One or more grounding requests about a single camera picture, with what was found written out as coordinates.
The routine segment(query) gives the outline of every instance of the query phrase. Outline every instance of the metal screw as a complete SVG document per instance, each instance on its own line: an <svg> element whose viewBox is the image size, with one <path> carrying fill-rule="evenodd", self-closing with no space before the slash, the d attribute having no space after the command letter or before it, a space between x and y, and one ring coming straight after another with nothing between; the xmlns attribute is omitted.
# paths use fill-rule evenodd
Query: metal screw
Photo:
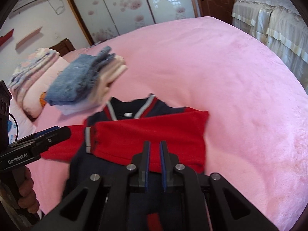
<svg viewBox="0 0 308 231"><path fill-rule="evenodd" d="M92 181L97 181L97 180L100 179L100 175L98 175L98 174L93 174L93 175L90 176L90 179L91 179Z"/></svg>
<svg viewBox="0 0 308 231"><path fill-rule="evenodd" d="M183 170L185 168L185 165L184 164L181 164L181 163L178 163L177 165L175 165L175 168L177 170Z"/></svg>
<svg viewBox="0 0 308 231"><path fill-rule="evenodd" d="M126 168L129 170L129 171L132 171L132 170L135 170L136 169L136 165L135 164L128 164L126 166Z"/></svg>
<svg viewBox="0 0 308 231"><path fill-rule="evenodd" d="M213 180L219 180L221 178L220 174L218 174L218 173L211 174L211 177L212 177Z"/></svg>

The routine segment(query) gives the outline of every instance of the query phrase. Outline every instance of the black device housing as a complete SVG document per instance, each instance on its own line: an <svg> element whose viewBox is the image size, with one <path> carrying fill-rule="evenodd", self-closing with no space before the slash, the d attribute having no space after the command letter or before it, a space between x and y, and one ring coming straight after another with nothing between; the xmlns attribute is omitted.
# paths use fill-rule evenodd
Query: black device housing
<svg viewBox="0 0 308 231"><path fill-rule="evenodd" d="M12 95L4 81L0 81L0 153L9 145L7 121L9 120L10 100Z"/></svg>
<svg viewBox="0 0 308 231"><path fill-rule="evenodd" d="M125 231L130 193L146 193L150 143L113 176L92 175L46 215L32 231ZM166 192L183 195L186 231L278 231L218 173L206 176L183 164L161 142Z"/></svg>

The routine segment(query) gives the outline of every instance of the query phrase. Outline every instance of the bed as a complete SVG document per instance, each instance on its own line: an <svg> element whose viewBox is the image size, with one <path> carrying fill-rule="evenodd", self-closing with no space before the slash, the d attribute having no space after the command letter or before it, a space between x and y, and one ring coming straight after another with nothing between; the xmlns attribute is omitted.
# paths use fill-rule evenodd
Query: bed
<svg viewBox="0 0 308 231"><path fill-rule="evenodd" d="M64 39L58 44L51 46L50 49L56 50L60 53L60 56L63 57L67 53L76 50L69 39Z"/></svg>
<svg viewBox="0 0 308 231"><path fill-rule="evenodd" d="M308 28L290 0L239 0L233 26L268 46L308 93Z"/></svg>
<svg viewBox="0 0 308 231"><path fill-rule="evenodd" d="M221 173L280 231L289 231L308 202L308 96L264 44L211 17L152 25L89 48L109 45L128 70L108 96L122 101L154 93L172 107L209 111L205 173ZM46 105L40 131L82 124L103 105L64 116ZM41 209L60 201L69 164L28 165Z"/></svg>

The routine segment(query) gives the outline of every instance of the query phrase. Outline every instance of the folded clothes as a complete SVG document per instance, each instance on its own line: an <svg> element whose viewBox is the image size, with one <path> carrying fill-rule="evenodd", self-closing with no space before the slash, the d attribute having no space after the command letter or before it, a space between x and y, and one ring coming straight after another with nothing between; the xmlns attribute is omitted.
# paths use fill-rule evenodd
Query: folded clothes
<svg viewBox="0 0 308 231"><path fill-rule="evenodd" d="M189 109L188 112L171 115L96 122L92 126L94 131L91 131L90 137L94 145L88 153L112 163L128 165L133 155L142 152L144 140L149 140L149 169L161 172L159 142L166 140L170 153L178 155L181 163L202 173L205 160L203 135L207 118L207 111ZM80 146L82 150L86 150L85 123L69 128L72 132L70 139L42 153L44 159L70 161Z"/></svg>
<svg viewBox="0 0 308 231"><path fill-rule="evenodd" d="M110 88L109 87L105 87L102 91L101 91L101 95L100 96L105 96L108 92L109 92ZM55 105L55 107L61 111L61 113L65 116L74 114L74 113L79 113L81 111L85 111L85 110L89 110L92 108L95 108L97 106L99 106L99 103L96 102L92 102L89 101L88 98L82 100L81 102L78 102L76 104L73 105Z"/></svg>
<svg viewBox="0 0 308 231"><path fill-rule="evenodd" d="M102 105L105 95L110 90L110 84L126 69L127 66L125 65L124 59L121 56L116 55L110 64L101 69L99 72L99 78L86 99L73 105L56 105L56 108L60 110L63 115L67 116Z"/></svg>
<svg viewBox="0 0 308 231"><path fill-rule="evenodd" d="M72 105L81 102L95 85L100 70L108 65L115 54L105 47L98 56L81 54L56 78L46 93L50 105Z"/></svg>
<svg viewBox="0 0 308 231"><path fill-rule="evenodd" d="M48 48L39 48L30 54L14 71L8 88L22 106L23 98L36 80L59 58L59 53Z"/></svg>
<svg viewBox="0 0 308 231"><path fill-rule="evenodd" d="M109 65L101 69L99 78L88 97L89 101L101 104L106 95L106 87L109 87L126 69L123 57L116 55Z"/></svg>

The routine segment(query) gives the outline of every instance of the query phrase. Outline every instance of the human hand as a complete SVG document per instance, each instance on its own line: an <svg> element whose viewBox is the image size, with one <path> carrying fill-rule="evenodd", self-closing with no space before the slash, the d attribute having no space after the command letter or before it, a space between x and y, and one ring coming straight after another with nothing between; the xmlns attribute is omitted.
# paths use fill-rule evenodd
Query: human hand
<svg viewBox="0 0 308 231"><path fill-rule="evenodd" d="M18 205L21 208L27 208L28 212L35 214L39 209L39 201L36 199L36 194L33 190L34 181L31 179L30 169L25 168L25 181L19 187L19 193L22 196L18 200Z"/></svg>

